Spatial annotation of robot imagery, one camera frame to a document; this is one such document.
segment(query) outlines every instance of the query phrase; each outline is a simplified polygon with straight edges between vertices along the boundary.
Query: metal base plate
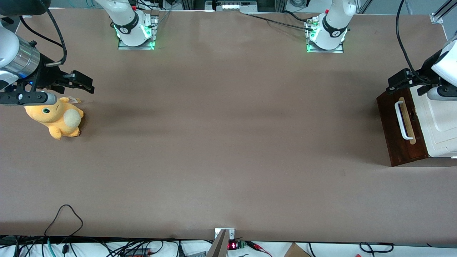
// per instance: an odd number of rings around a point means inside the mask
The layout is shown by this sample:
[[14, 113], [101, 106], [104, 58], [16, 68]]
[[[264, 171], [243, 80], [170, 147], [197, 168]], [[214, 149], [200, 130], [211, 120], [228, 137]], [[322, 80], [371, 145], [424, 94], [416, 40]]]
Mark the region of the metal base plate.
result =
[[[313, 28], [313, 26], [309, 25], [308, 23], [304, 22], [305, 27]], [[343, 48], [343, 42], [340, 43], [340, 45], [332, 50], [326, 50], [318, 47], [316, 43], [313, 41], [309, 40], [311, 37], [311, 33], [314, 33], [314, 31], [307, 31], [305, 30], [305, 37], [306, 37], [306, 52], [308, 53], [337, 53], [337, 54], [342, 54], [344, 52]]]
[[235, 239], [235, 229], [231, 229], [231, 228], [215, 228], [214, 229], [214, 238], [216, 238], [219, 235], [219, 232], [221, 230], [228, 230], [229, 234], [230, 234], [230, 240]]
[[155, 38], [157, 37], [157, 25], [159, 23], [159, 16], [151, 16], [151, 26], [152, 28], [145, 28], [147, 33], [151, 33], [151, 38], [146, 40], [143, 44], [139, 46], [128, 46], [124, 44], [121, 39], [119, 39], [119, 43], [117, 45], [117, 49], [119, 50], [154, 50], [155, 47]]

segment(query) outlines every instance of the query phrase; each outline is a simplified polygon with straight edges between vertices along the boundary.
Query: silver metal cylinder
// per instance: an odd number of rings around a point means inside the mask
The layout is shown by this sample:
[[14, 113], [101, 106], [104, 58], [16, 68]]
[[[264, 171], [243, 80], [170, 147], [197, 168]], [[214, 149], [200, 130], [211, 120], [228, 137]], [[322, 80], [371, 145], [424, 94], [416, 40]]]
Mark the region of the silver metal cylinder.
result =
[[16, 57], [2, 69], [25, 78], [37, 69], [40, 63], [40, 52], [24, 39], [18, 38], [19, 51]]

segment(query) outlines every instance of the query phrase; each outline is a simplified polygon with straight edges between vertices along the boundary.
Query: green led light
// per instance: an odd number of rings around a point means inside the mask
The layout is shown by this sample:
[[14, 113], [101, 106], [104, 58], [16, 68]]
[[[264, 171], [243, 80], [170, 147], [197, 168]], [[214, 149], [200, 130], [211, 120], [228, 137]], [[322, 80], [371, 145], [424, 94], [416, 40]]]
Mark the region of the green led light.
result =
[[148, 27], [145, 27], [143, 25], [140, 26], [141, 30], [143, 30], [144, 36], [145, 37], [150, 37], [151, 36], [151, 29]]

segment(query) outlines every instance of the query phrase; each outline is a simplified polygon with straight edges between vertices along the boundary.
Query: tag on plush toy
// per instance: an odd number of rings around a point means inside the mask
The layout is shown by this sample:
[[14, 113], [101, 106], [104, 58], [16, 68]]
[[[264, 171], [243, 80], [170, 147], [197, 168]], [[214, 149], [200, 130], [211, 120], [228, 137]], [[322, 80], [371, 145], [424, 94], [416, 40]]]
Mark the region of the tag on plush toy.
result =
[[74, 98], [72, 96], [65, 96], [65, 98], [68, 98], [69, 99], [68, 103], [71, 103], [71, 104], [81, 103], [81, 100], [79, 98]]

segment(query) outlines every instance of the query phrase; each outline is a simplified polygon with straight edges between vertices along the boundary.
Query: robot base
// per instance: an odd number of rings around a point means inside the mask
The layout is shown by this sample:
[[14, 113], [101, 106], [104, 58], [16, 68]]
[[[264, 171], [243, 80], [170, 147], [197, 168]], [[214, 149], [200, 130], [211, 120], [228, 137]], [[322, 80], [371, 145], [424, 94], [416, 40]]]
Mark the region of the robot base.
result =
[[305, 37], [306, 37], [306, 52], [307, 53], [339, 53], [342, 54], [344, 52], [343, 49], [343, 42], [340, 43], [340, 45], [332, 50], [326, 50], [318, 47], [316, 43], [310, 40], [311, 37], [314, 37], [314, 34], [316, 33], [317, 27], [319, 26], [319, 21], [318, 17], [313, 17], [313, 23], [308, 24], [307, 22], [304, 22], [306, 28], [311, 28], [313, 31], [308, 31], [305, 30]]
[[159, 24], [159, 16], [150, 16], [151, 22], [150, 24], [146, 24], [147, 26], [151, 26], [151, 28], [144, 27], [144, 33], [151, 35], [151, 37], [146, 40], [143, 44], [139, 46], [128, 46], [124, 44], [121, 39], [119, 38], [119, 44], [117, 45], [117, 49], [119, 50], [154, 50], [155, 47], [155, 39], [157, 37], [157, 25]]

